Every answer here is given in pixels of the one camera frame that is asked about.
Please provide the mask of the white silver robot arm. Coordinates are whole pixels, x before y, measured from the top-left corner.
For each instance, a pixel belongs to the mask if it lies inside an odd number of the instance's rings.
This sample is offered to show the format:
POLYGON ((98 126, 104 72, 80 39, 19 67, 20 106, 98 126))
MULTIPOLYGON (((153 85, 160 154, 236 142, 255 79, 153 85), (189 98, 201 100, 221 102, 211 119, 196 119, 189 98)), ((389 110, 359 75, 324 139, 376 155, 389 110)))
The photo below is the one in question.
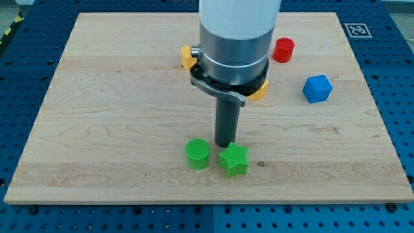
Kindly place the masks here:
POLYGON ((191 83, 236 106, 263 85, 281 0, 200 0, 191 83))

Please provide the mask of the yellow block behind arm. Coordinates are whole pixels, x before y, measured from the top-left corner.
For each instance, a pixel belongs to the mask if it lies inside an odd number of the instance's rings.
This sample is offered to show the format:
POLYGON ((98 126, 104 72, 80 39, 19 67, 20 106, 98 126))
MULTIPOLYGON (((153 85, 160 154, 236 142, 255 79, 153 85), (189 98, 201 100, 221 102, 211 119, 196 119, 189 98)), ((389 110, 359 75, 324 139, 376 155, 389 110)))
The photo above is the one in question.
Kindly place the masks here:
POLYGON ((269 86, 269 81, 268 81, 268 79, 266 79, 264 81, 263 85, 260 87, 260 89, 258 91, 256 91, 255 93, 249 95, 248 98, 251 99, 251 100, 261 100, 261 99, 263 99, 268 93, 268 86, 269 86))

